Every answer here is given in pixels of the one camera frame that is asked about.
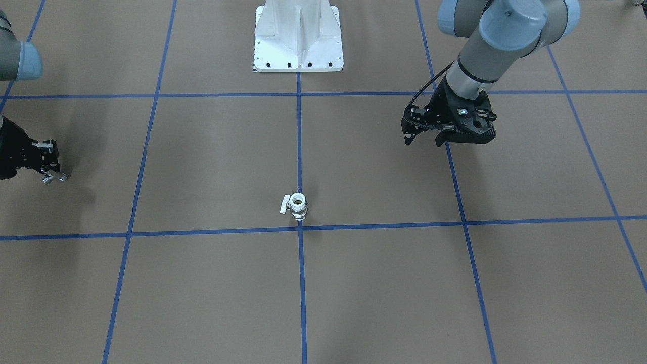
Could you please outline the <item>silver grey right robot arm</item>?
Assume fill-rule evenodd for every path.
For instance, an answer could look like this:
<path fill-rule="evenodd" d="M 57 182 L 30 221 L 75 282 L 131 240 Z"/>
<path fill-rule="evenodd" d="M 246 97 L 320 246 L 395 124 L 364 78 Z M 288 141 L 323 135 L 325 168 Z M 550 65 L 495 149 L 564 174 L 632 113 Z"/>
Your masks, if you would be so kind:
<path fill-rule="evenodd" d="M 36 46 L 18 41 L 2 12 L 2 81 L 36 80 L 41 75 L 42 59 Z M 2 180 L 16 177 L 18 170 L 25 168 L 40 173 L 45 184 L 52 180 L 66 181 L 67 176 L 58 162 L 56 141 L 40 143 L 2 116 L 1 143 Z"/>

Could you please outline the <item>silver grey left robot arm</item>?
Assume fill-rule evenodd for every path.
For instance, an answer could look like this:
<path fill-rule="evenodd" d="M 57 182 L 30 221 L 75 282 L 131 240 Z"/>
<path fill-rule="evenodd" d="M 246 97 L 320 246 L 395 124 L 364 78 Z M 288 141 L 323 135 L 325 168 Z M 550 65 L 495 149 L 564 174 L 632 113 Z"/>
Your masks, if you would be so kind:
<path fill-rule="evenodd" d="M 450 65 L 432 78 L 437 83 L 422 107 L 410 101 L 401 128 L 406 145 L 436 130 L 435 143 L 485 144 L 495 136 L 488 93 L 520 58 L 557 43 L 575 30 L 578 1 L 443 1 L 437 23 L 444 34 L 467 43 Z"/>

